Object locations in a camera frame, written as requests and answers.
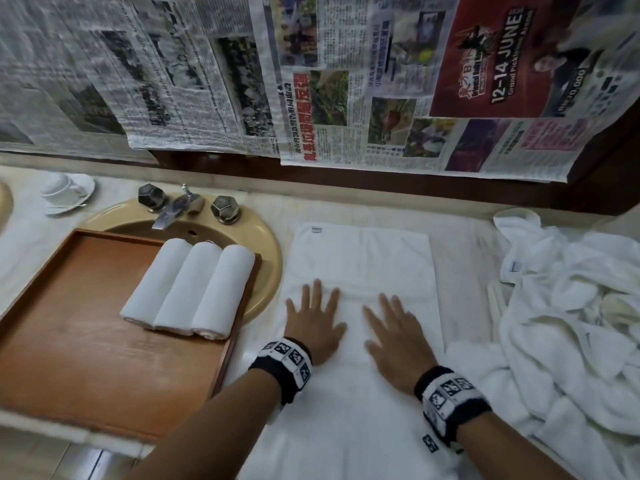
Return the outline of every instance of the wristband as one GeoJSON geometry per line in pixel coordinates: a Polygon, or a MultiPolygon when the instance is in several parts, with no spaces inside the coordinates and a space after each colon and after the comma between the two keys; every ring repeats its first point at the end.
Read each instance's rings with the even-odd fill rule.
{"type": "Polygon", "coordinates": [[[265,345],[249,369],[262,369],[278,381],[284,406],[293,402],[311,377],[311,356],[304,344],[283,337],[265,345]]]}
{"type": "Polygon", "coordinates": [[[448,447],[456,441],[460,425],[492,410],[471,382],[441,365],[420,377],[414,393],[433,432],[448,447]]]}

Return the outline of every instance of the white marble countertop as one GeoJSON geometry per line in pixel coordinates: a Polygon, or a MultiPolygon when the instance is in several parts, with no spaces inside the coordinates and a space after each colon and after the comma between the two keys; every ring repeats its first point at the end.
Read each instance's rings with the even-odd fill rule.
{"type": "MultiPolygon", "coordinates": [[[[13,193],[11,217],[0,229],[0,314],[4,314],[21,290],[40,270],[67,234],[90,215],[119,201],[133,198],[143,181],[96,177],[96,193],[86,207],[59,217],[42,213],[44,201],[38,191],[49,172],[0,166],[0,180],[13,193]]],[[[178,185],[160,184],[166,192],[178,185]]],[[[391,209],[301,198],[217,191],[192,187],[203,194],[235,195],[254,209],[276,234],[286,259],[295,228],[308,221],[403,229],[430,236],[445,346],[453,340],[491,339],[486,285],[498,277],[506,252],[505,240],[488,220],[436,214],[419,210],[391,209]]],[[[262,331],[273,317],[275,300],[242,330],[228,370],[227,381],[242,372],[243,351],[256,350],[264,341],[262,331]]],[[[87,443],[134,457],[144,456],[149,446],[82,428],[28,418],[0,410],[0,424],[69,441],[87,443]]]]}

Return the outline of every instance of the newspaper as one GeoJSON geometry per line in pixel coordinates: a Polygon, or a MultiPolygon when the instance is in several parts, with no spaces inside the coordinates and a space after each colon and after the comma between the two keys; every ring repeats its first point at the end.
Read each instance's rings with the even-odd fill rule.
{"type": "Polygon", "coordinates": [[[155,163],[129,147],[57,33],[25,9],[36,1],[0,0],[0,150],[155,163]]]}
{"type": "Polygon", "coordinates": [[[48,0],[132,148],[277,156],[247,0],[48,0]]]}
{"type": "Polygon", "coordinates": [[[283,164],[564,182],[640,95],[639,0],[250,6],[283,164]]]}

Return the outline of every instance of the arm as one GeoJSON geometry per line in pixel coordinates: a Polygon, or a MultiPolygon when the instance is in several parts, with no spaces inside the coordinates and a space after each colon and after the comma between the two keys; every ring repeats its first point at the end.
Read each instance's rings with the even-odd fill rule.
{"type": "MultiPolygon", "coordinates": [[[[314,366],[337,350],[346,331],[333,326],[340,292],[334,289],[322,311],[322,285],[302,288],[297,312],[287,300],[285,336],[302,342],[314,366]]],[[[233,480],[258,441],[269,416],[281,402],[280,384],[268,372],[251,369],[223,389],[174,432],[163,438],[126,480],[233,480]]]]}
{"type": "MultiPolygon", "coordinates": [[[[369,341],[365,346],[380,374],[396,389],[413,395],[418,379],[438,363],[420,323],[404,311],[398,297],[389,303],[380,295],[380,304],[384,322],[364,308],[380,345],[369,341]]],[[[456,441],[486,480],[575,480],[491,411],[460,425],[456,441]]]]}

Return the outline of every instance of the chrome faucet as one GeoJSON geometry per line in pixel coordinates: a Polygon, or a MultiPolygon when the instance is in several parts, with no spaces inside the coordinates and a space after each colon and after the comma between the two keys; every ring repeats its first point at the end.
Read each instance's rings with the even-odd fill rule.
{"type": "Polygon", "coordinates": [[[165,230],[185,214],[200,213],[204,207],[202,195],[191,193],[187,184],[182,186],[182,191],[184,195],[176,197],[174,201],[168,203],[164,209],[162,209],[162,212],[160,212],[151,229],[165,230]]]}

